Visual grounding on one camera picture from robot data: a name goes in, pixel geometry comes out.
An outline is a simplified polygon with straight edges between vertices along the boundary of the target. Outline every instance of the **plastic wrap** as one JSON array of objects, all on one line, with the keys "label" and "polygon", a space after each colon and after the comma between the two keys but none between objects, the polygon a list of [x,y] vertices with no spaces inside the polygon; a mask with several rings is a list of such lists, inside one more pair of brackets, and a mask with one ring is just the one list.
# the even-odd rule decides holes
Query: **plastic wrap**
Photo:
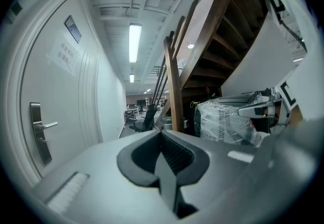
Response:
[{"label": "plastic wrap", "polygon": [[[261,94],[251,104],[261,102]],[[198,105],[201,114],[200,137],[203,139],[258,147],[261,133],[252,129],[249,119],[237,114],[239,107],[219,103],[217,99]]]}]

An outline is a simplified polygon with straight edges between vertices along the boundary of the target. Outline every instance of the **gray floor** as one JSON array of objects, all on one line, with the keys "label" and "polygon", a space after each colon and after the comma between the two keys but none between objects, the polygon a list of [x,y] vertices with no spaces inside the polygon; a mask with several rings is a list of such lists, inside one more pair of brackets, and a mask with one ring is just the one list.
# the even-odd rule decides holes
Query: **gray floor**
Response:
[{"label": "gray floor", "polygon": [[[136,114],[136,119],[138,119],[138,121],[144,121],[144,119],[142,117],[145,117],[146,112],[144,112],[143,114]],[[156,122],[156,120],[158,119],[159,115],[161,114],[161,111],[157,111],[156,114],[154,115],[154,122]],[[126,124],[124,126],[124,129],[122,130],[120,137],[119,138],[124,138],[127,137],[129,135],[135,134],[136,132],[133,129],[130,129],[130,124]]]}]

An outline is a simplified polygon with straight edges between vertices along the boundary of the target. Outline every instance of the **staircase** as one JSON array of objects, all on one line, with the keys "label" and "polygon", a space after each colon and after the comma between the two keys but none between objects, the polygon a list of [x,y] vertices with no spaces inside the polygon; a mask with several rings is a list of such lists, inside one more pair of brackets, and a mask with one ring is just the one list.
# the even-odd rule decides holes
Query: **staircase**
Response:
[{"label": "staircase", "polygon": [[[214,0],[192,54],[180,75],[183,104],[203,100],[234,72],[257,37],[267,9],[264,0]],[[167,102],[155,125],[170,113]]]}]

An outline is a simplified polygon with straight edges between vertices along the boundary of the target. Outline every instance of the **fluorescent light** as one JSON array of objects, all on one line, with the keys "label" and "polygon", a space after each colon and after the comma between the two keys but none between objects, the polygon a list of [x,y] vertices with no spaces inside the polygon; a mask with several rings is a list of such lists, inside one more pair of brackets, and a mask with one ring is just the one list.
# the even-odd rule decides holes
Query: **fluorescent light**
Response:
[{"label": "fluorescent light", "polygon": [[301,61],[301,60],[303,60],[303,59],[304,59],[304,58],[294,59],[294,62]]},{"label": "fluorescent light", "polygon": [[142,25],[140,24],[130,24],[130,37],[129,37],[129,53],[130,62],[136,63],[138,45],[140,44]]},{"label": "fluorescent light", "polygon": [[134,83],[134,79],[135,79],[135,75],[134,74],[130,74],[130,81],[131,81],[131,83]]}]

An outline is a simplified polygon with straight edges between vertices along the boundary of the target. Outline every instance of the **white door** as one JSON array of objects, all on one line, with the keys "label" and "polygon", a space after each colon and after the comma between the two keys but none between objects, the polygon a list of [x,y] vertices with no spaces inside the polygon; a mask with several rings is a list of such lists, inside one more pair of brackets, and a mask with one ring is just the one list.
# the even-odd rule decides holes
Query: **white door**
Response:
[{"label": "white door", "polygon": [[[65,25],[70,16],[80,32],[79,43]],[[78,0],[66,0],[53,13],[31,49],[22,81],[21,115],[29,153],[41,176],[99,142],[93,96],[98,54]],[[51,160],[44,161],[37,146],[30,103],[40,104],[43,125],[58,122],[36,137],[43,139]]]}]

